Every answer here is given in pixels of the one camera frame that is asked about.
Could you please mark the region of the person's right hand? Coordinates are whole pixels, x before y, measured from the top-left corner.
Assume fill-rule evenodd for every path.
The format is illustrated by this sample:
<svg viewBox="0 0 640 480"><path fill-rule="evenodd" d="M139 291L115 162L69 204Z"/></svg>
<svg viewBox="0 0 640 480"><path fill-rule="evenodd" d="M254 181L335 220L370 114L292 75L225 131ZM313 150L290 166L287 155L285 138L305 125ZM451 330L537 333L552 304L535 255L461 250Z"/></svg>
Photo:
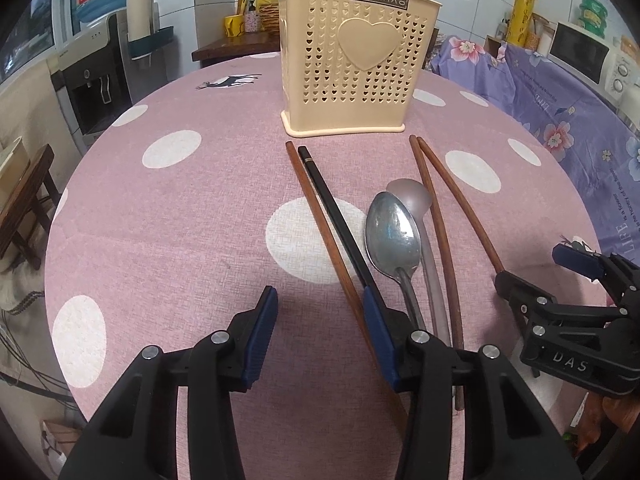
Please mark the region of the person's right hand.
<svg viewBox="0 0 640 480"><path fill-rule="evenodd" d="M588 393L584 411L577 426L575 455L600 438L603 423L612 422L624 434L628 434L639 416L638 396L612 399L597 393Z"/></svg>

